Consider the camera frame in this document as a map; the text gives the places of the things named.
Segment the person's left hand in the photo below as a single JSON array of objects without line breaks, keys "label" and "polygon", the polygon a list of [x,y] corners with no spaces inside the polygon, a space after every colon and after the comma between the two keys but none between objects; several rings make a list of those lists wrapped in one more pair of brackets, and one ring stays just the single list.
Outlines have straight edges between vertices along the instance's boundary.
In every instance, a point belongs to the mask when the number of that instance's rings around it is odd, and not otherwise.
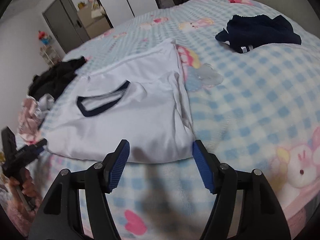
[{"label": "person's left hand", "polygon": [[[30,175],[30,172],[26,168],[22,168],[20,172],[23,184],[22,184],[22,194],[30,197],[30,198],[37,198],[39,196],[39,193],[36,191],[36,187],[33,184],[33,179]],[[14,177],[9,178],[9,188],[13,196],[13,204],[18,209],[20,207],[23,207],[23,203],[21,201],[20,196],[18,195],[17,188],[19,188],[20,182],[17,181]]]}]

